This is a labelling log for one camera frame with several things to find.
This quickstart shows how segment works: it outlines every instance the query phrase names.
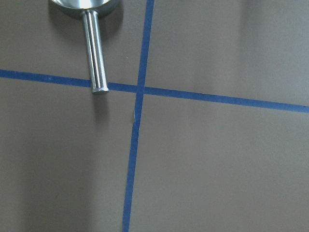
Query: metal handle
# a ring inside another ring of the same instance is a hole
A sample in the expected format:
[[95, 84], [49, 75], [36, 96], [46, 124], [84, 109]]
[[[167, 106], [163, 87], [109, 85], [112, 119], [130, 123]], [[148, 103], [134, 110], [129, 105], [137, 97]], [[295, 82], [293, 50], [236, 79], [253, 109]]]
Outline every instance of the metal handle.
[[109, 90], [104, 68], [100, 29], [98, 26], [98, 13], [94, 10], [86, 10], [83, 13], [83, 23], [87, 42], [92, 93], [107, 93]]

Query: scoop handle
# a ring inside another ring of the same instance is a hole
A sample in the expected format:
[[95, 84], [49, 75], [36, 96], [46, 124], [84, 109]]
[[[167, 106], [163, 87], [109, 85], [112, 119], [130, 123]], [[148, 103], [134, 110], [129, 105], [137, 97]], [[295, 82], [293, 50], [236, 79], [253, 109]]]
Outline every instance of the scoop handle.
[[88, 64], [92, 93], [103, 94], [109, 91], [104, 67], [98, 13], [94, 10], [85, 10], [83, 23], [86, 36]]

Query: ladle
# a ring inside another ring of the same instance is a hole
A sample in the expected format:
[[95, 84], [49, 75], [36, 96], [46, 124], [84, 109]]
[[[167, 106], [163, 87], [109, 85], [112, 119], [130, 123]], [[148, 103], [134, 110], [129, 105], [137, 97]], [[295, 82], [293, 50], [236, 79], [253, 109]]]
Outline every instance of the ladle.
[[108, 15], [119, 0], [50, 0], [65, 14], [82, 19], [87, 42], [88, 64], [92, 93], [107, 93], [107, 79], [104, 68], [98, 19]]

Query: horizontal blue line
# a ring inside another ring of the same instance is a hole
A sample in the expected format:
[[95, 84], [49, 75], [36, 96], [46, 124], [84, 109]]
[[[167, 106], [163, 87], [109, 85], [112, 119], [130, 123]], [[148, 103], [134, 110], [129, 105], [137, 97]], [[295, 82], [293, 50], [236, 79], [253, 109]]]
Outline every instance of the horizontal blue line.
[[[52, 75], [45, 75], [45, 74], [28, 73], [28, 72], [17, 72], [17, 71], [0, 69], [0, 77], [18, 79], [18, 80], [26, 80], [26, 81], [54, 83], [54, 84], [68, 85], [68, 86], [90, 87], [90, 80], [71, 78], [71, 77], [62, 77], [62, 76], [52, 76]], [[109, 83], [109, 89], [115, 90], [115, 91], [136, 93], [136, 86], [133, 86], [133, 85]]]
[[309, 107], [303, 106], [303, 105], [294, 105], [294, 104], [286, 104], [286, 103], [271, 102], [271, 101], [260, 101], [260, 100], [252, 100], [252, 99], [245, 99], [245, 98], [234, 98], [234, 97], [228, 97], [228, 96], [193, 93], [193, 92], [153, 88], [153, 87], [145, 87], [144, 91], [145, 91], [144, 92], [145, 94], [149, 94], [149, 95], [183, 98], [183, 99], [193, 99], [193, 100], [206, 101], [206, 102], [218, 102], [218, 103], [226, 103], [226, 104], [233, 104], [233, 105], [244, 105], [244, 106], [260, 107], [260, 108], [275, 109], [275, 110], [309, 113]]
[[[44, 74], [35, 74], [35, 73], [28, 73], [28, 72], [17, 72], [17, 71], [9, 71], [9, 70], [0, 69], [0, 77], [27, 80], [27, 81], [47, 82], [47, 83], [69, 85], [69, 86], [90, 87], [89, 80], [44, 75]], [[137, 92], [137, 86], [134, 86], [134, 85], [109, 83], [109, 88], [110, 90], [114, 90], [114, 91], [123, 91], [123, 92], [131, 92], [131, 93]], [[162, 89], [162, 88], [153, 88], [153, 87], [145, 87], [144, 91], [145, 91], [145, 94], [148, 94], [148, 95], [157, 95], [157, 96], [192, 99], [192, 100], [199, 100], [199, 101], [206, 101], [206, 102], [217, 102], [217, 103], [226, 103], [226, 104], [234, 104], [234, 105], [260, 107], [260, 108], [267, 108], [267, 109], [309, 113], [309, 107], [303, 106], [303, 105], [294, 105], [294, 104], [286, 104], [286, 103], [271, 102], [271, 101], [260, 101], [260, 100], [252, 100], [252, 99], [245, 99], [245, 98], [234, 98], [234, 97], [228, 97], [228, 96], [202, 94], [202, 93], [194, 93], [194, 92], [186, 92], [186, 91], [178, 91], [178, 90]]]

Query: stainless steel scoop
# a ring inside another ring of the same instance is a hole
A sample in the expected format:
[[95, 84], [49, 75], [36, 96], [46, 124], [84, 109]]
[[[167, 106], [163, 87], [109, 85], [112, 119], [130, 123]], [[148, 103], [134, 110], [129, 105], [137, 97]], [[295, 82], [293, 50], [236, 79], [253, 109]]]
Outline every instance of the stainless steel scoop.
[[87, 41], [88, 63], [92, 92], [107, 93], [108, 86], [104, 68], [98, 19], [108, 15], [119, 0], [50, 0], [65, 14], [82, 19]]

